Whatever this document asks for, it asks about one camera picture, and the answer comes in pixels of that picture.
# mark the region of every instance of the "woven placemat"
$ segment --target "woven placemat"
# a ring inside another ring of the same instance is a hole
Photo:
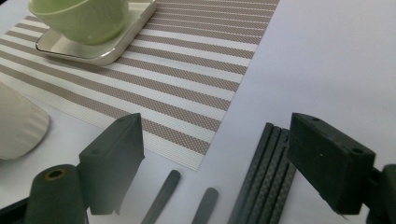
[[[0,81],[106,128],[141,113],[146,149],[197,170],[276,9],[277,0],[161,0],[113,64],[49,58],[48,27],[27,16],[0,38]]]

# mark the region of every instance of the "striped placemat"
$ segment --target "striped placemat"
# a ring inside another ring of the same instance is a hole
[[[52,59],[35,49],[48,27],[27,16],[0,38],[0,80],[106,128],[141,113],[146,149],[197,170],[278,0],[160,0],[113,64]]]

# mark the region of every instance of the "white table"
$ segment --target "white table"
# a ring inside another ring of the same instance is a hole
[[[27,1],[0,6],[0,34],[28,14]],[[209,187],[219,191],[210,223],[226,223],[265,122],[289,128],[292,112],[324,119],[377,153],[375,167],[396,158],[396,3],[281,0],[247,74],[198,172],[146,151],[120,216],[96,223],[140,223],[173,169],[182,179],[157,223],[191,223]],[[32,100],[51,117],[45,140],[27,156],[0,161],[0,208],[25,198],[43,169],[78,163],[101,129]],[[294,178],[280,223],[364,223],[344,219],[303,176]]]

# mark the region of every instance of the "green cup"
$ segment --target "green cup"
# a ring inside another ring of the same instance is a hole
[[[29,10],[52,30],[85,45],[97,45],[122,31],[128,0],[29,0]]]

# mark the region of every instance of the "cup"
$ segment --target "cup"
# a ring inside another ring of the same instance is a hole
[[[29,10],[50,29],[85,45],[98,45],[122,31],[128,0],[29,0]]]
[[[33,149],[50,124],[48,114],[0,82],[0,159],[16,159]]]

